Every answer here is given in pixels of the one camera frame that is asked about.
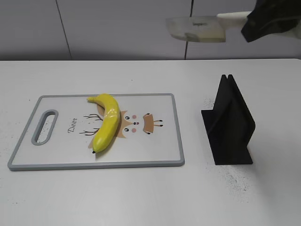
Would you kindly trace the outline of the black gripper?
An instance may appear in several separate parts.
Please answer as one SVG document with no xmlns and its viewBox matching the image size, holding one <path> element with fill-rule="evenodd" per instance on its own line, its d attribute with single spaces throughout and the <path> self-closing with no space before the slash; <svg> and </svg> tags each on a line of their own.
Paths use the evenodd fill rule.
<svg viewBox="0 0 301 226">
<path fill-rule="evenodd" d="M 270 34 L 298 34 L 295 29 L 300 25 L 300 0 L 258 0 L 241 33 L 247 42 L 252 42 Z"/>
</svg>

